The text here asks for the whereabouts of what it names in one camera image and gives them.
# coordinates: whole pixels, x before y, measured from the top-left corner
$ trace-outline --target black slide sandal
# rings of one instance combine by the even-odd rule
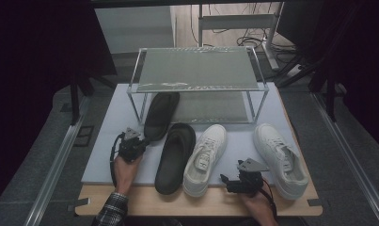
[[[180,100],[178,92],[159,92],[151,101],[145,120],[144,136],[149,141],[162,139]]]
[[[183,172],[195,144],[196,134],[190,125],[177,123],[171,127],[154,180],[160,194],[170,195],[181,186]]]

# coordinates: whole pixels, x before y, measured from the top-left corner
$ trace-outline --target sleeve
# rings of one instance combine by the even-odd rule
[[[110,194],[101,212],[92,221],[92,226],[112,226],[122,225],[122,221],[127,217],[128,197],[113,192]]]

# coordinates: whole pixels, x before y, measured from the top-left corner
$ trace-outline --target gray floor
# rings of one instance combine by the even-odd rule
[[[119,62],[120,58],[121,56],[115,56],[116,62]],[[260,61],[265,77],[274,74],[270,71],[265,56],[262,54],[260,54]],[[114,82],[127,81],[134,67],[126,63],[130,60],[124,60],[124,62],[124,65],[117,63],[118,76],[106,77]],[[286,89],[280,90],[324,208],[320,216],[308,217],[305,221],[312,226],[379,225],[338,143],[328,130],[320,109],[307,90],[308,81],[309,78],[305,77]],[[80,193],[81,177],[113,95],[113,90],[109,87],[94,80],[92,84],[96,91],[90,97],[89,111],[82,124],[82,127],[93,126],[92,137],[87,146],[84,138],[76,139],[75,143],[82,146],[71,148],[40,225],[89,225],[92,220],[92,217],[76,216],[69,208],[75,204]],[[0,225],[23,225],[27,219],[59,146],[69,129],[71,112],[66,107],[69,103],[68,88],[62,89],[55,95],[54,108],[48,121],[0,199]],[[379,145],[352,117],[341,98],[336,99],[336,116],[337,124],[347,138],[356,158],[379,192]]]

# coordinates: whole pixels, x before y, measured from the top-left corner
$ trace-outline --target white sneaker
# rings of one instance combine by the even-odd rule
[[[198,139],[183,173],[183,190],[193,197],[203,196],[210,174],[227,147],[227,131],[222,125],[210,126]]]
[[[279,194],[287,200],[300,198],[308,185],[308,177],[299,155],[270,124],[256,127],[254,144],[269,166]]]

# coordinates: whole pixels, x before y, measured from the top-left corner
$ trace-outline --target human hand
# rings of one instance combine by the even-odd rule
[[[264,182],[262,189],[269,195],[271,195],[270,190],[267,184]],[[250,212],[251,216],[261,225],[261,226],[270,226],[277,225],[277,222],[274,218],[274,212],[271,208],[271,203],[268,199],[257,192],[254,194],[238,194],[242,202],[247,207],[247,210]]]
[[[114,172],[116,176],[116,192],[122,195],[128,195],[141,160],[142,155],[131,163],[125,162],[119,155],[115,158]]]

